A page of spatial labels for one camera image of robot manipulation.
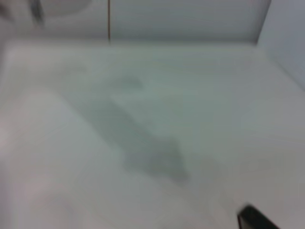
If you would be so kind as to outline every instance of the white cabinet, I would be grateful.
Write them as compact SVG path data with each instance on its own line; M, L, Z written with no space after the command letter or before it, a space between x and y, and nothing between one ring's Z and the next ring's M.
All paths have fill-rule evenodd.
M256 41L270 0L111 0L113 39Z

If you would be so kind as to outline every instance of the white surface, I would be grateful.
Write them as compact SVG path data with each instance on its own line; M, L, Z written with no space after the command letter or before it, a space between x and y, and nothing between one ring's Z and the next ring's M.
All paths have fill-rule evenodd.
M274 0L271 3L259 45L303 88L305 87L305 2Z
M112 0L112 38L257 41L269 0Z
M246 202L280 228L302 225L305 94L252 46L20 42L3 76L15 228L34 228L48 193L99 228L236 229ZM185 183L145 172L165 137ZM137 151L142 141L154 146ZM63 207L51 206L39 213Z

